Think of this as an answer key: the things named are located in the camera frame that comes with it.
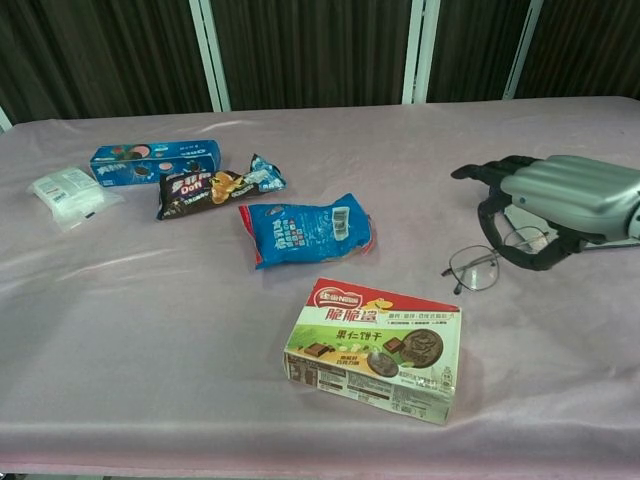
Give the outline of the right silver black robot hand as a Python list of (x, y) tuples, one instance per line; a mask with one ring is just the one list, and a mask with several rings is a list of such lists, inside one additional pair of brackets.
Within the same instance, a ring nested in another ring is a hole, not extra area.
[[(490, 187), (489, 197), (477, 207), (481, 229), (496, 253), (526, 270), (549, 270), (589, 243), (639, 238), (637, 169), (570, 155), (510, 155), (462, 166), (451, 177)], [(543, 219), (556, 238), (535, 254), (506, 244), (495, 215), (510, 205)]]

